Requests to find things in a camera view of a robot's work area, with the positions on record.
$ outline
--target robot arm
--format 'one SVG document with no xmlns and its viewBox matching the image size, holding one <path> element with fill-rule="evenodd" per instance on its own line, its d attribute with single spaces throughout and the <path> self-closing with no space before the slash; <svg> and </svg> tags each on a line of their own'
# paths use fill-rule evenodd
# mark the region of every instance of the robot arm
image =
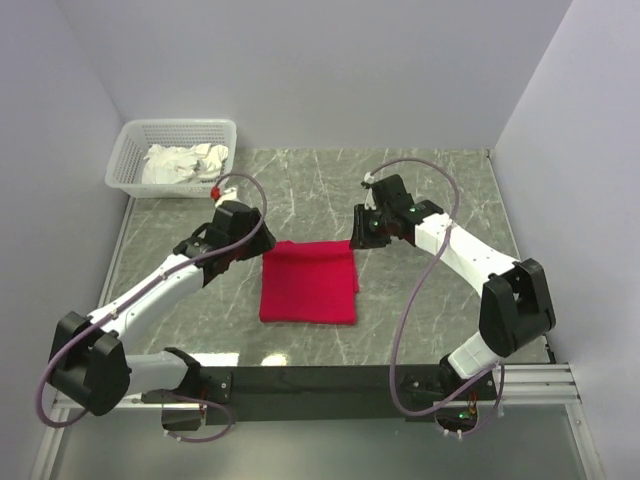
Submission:
<svg viewBox="0 0 640 480">
<path fill-rule="evenodd" d="M 188 265 L 172 275 L 176 265 L 201 254 L 231 245 L 250 232 L 260 219 L 256 208 L 236 201 L 223 202 L 213 220 L 201 225 L 181 241 L 162 265 L 117 300 L 94 310 L 87 317 L 71 312 L 56 328 L 53 357 L 71 339 L 109 312 L 117 316 L 78 343 L 57 363 L 49 383 L 85 407 L 94 415 L 104 415 L 125 395 L 151 390 L 178 390 L 200 382 L 199 364 L 177 349 L 155 355 L 125 355 L 140 335 L 184 297 L 205 287 L 224 273 L 232 261 L 247 260 L 275 246 L 275 238 L 266 225 L 246 244 L 224 255 L 213 256 Z M 128 308 L 120 309 L 139 294 L 143 286 L 160 276 L 163 280 Z"/>
<path fill-rule="evenodd" d="M 384 247 L 395 236 L 431 254 L 440 249 L 451 223 L 440 207 L 415 203 L 399 175 L 364 186 L 375 206 L 355 206 L 352 248 Z M 456 224 L 441 259 L 481 297 L 478 331 L 440 362 L 449 388 L 555 326 L 544 271 L 535 260 L 519 262 L 497 252 Z"/>
</svg>

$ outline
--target gray marble table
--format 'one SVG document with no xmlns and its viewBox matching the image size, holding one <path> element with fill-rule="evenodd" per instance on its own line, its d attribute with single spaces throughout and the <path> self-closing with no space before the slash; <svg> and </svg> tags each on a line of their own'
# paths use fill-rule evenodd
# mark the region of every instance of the gray marble table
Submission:
<svg viewBox="0 0 640 480">
<path fill-rule="evenodd" d="M 264 186 L 269 199 L 267 223 L 276 238 L 309 242 L 348 239 L 353 205 L 365 197 L 360 186 L 364 173 L 386 159 L 407 155 L 433 160 L 450 172 L 462 194 L 459 223 L 485 243 L 517 256 L 489 159 L 481 150 L 239 150 L 235 165 Z M 384 173 L 400 173 L 414 198 L 428 198 L 445 210 L 451 207 L 450 187 L 436 172 L 403 164 Z M 237 185 L 242 201 L 260 205 L 249 182 Z M 148 275 L 212 214 L 207 199 L 136 200 L 115 267 L 111 299 Z M 233 264 L 206 289 L 180 302 L 130 353 L 174 346 L 190 353 L 237 353 L 240 365 L 387 364 L 398 316 L 429 255 L 400 241 L 355 255 L 361 287 L 355 326 L 262 324 L 258 258 Z M 471 287 L 446 265 L 439 265 L 414 303 L 400 362 L 440 360 L 476 330 L 479 308 Z M 545 340 L 528 345 L 510 361 L 547 363 Z"/>
</svg>

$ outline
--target crumpled white cloth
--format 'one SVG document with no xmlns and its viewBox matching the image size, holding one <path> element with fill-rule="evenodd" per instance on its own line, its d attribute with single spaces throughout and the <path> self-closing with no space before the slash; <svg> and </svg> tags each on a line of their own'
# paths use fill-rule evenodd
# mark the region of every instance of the crumpled white cloth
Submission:
<svg viewBox="0 0 640 480">
<path fill-rule="evenodd" d="M 229 156 L 224 145 L 201 143 L 191 148 L 151 145 L 144 159 L 142 183 L 199 183 L 220 175 L 222 162 Z"/>
</svg>

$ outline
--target plastic basket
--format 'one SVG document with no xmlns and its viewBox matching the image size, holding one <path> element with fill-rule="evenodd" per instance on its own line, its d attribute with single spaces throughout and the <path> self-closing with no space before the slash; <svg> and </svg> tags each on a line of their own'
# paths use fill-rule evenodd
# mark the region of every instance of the plastic basket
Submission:
<svg viewBox="0 0 640 480">
<path fill-rule="evenodd" d="M 208 197 L 215 179 L 203 183 L 142 184 L 144 157 L 153 144 L 192 147 L 199 143 L 225 145 L 229 156 L 222 174 L 233 168 L 236 124 L 231 120 L 162 119 L 134 120 L 122 127 L 111 152 L 105 182 L 135 198 Z"/>
</svg>

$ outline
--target folded red towel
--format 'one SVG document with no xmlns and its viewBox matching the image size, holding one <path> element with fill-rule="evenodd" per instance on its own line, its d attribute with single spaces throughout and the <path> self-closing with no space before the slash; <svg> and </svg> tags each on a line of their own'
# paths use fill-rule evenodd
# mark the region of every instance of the folded red towel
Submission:
<svg viewBox="0 0 640 480">
<path fill-rule="evenodd" d="M 354 325 L 358 290 L 349 241 L 278 242 L 262 256 L 260 320 Z"/>
</svg>

